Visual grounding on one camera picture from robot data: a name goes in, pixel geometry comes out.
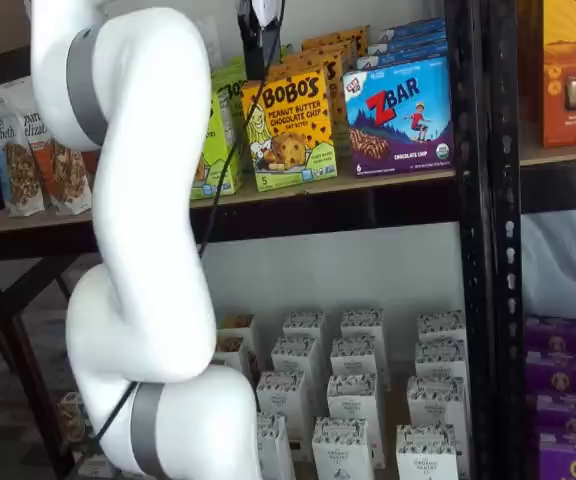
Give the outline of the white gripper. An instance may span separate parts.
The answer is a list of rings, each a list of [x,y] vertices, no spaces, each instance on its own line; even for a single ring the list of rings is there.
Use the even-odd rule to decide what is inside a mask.
[[[247,75],[261,74],[261,47],[264,65],[280,62],[281,25],[278,21],[282,2],[278,0],[240,0],[239,29]]]

